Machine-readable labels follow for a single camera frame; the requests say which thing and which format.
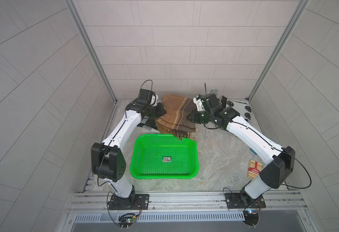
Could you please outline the brown plaid fringed scarf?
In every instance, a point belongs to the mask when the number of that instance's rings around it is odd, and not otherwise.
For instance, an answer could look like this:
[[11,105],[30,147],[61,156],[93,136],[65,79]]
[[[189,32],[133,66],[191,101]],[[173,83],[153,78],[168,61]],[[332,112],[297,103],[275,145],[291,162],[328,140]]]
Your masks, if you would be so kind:
[[162,99],[166,114],[155,120],[161,134],[172,134],[177,139],[190,139],[196,132],[195,123],[189,121],[187,116],[197,107],[191,98],[168,94]]

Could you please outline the black white houndstooth scarf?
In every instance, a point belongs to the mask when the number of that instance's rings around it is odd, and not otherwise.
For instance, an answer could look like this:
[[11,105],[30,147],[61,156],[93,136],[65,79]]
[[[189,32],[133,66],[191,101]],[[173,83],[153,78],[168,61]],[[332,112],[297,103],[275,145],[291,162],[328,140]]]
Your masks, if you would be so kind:
[[220,103],[223,108],[226,107],[232,107],[236,111],[240,113],[240,115],[248,122],[250,123],[251,120],[251,106],[247,101],[237,101],[237,100],[231,100],[227,97],[223,96],[220,98]]

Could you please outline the green plastic basket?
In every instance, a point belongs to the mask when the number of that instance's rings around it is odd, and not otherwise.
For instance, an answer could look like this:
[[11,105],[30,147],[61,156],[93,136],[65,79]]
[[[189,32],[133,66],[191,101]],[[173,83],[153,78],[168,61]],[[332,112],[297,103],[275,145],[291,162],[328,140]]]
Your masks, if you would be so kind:
[[192,179],[198,171],[196,141],[171,134],[145,134],[135,141],[130,173],[136,179]]

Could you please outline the grey black checkered scarf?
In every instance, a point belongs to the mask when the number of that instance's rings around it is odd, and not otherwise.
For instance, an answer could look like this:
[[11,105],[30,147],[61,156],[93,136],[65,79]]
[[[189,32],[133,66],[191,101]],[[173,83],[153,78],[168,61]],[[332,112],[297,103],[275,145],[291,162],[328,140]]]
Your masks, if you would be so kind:
[[138,124],[138,127],[141,127],[141,128],[147,129],[147,130],[149,130],[151,132],[160,134],[154,119],[144,118]]

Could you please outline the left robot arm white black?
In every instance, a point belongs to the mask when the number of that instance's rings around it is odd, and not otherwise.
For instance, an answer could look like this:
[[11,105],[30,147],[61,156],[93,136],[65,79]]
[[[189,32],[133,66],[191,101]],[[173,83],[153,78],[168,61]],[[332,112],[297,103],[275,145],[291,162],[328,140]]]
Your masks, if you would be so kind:
[[112,205],[119,209],[130,209],[135,203],[135,188],[125,176],[126,160],[123,149],[133,130],[143,118],[156,119],[166,114],[162,103],[131,102],[112,133],[101,143],[91,147],[92,173],[102,179],[102,185],[112,186],[114,194]]

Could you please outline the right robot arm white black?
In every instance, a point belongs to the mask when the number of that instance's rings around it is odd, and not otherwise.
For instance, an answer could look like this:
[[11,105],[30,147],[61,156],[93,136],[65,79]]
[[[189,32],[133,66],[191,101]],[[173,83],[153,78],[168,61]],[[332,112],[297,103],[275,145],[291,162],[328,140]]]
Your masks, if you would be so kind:
[[187,119],[197,124],[209,122],[241,139],[266,164],[258,176],[240,191],[240,203],[251,206],[258,197],[270,189],[278,189],[292,173],[295,151],[291,147],[283,148],[252,127],[238,111],[232,107],[222,110],[193,110]]

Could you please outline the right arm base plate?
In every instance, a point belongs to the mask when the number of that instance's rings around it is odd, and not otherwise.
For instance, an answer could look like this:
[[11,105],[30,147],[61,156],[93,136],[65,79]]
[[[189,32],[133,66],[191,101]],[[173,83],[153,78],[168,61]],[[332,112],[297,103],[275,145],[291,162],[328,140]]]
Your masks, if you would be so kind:
[[256,199],[249,197],[247,194],[228,192],[224,194],[228,209],[263,209],[266,208],[266,202],[263,195]]

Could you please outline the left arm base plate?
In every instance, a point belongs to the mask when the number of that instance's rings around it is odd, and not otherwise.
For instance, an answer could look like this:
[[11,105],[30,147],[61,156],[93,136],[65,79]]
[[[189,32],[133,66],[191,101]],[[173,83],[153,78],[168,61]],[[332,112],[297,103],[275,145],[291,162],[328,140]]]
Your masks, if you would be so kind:
[[109,210],[147,210],[149,194],[136,194],[128,198],[118,197],[115,194],[107,201]]

